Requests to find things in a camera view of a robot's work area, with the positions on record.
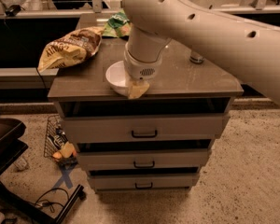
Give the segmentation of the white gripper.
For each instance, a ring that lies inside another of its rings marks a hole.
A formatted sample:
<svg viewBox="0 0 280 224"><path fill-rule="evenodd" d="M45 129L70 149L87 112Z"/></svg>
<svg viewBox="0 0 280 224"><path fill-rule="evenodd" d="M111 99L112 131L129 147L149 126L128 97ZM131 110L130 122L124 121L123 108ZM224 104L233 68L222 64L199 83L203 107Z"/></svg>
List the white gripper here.
<svg viewBox="0 0 280 224"><path fill-rule="evenodd" d="M161 67L162 58L156 62L145 63L136 60L125 45L124 67L132 79L127 81L127 97L129 99L140 98L148 89L149 83L146 80L154 78Z"/></svg>

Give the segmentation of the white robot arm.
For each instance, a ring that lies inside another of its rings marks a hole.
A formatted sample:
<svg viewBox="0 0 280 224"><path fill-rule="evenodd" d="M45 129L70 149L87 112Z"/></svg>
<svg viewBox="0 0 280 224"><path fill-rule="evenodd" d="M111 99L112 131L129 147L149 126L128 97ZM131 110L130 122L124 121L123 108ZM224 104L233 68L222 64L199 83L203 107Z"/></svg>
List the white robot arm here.
<svg viewBox="0 0 280 224"><path fill-rule="evenodd" d="M135 79L156 76L170 42L196 51L280 105L280 27L189 0L122 0L132 23L124 63Z"/></svg>

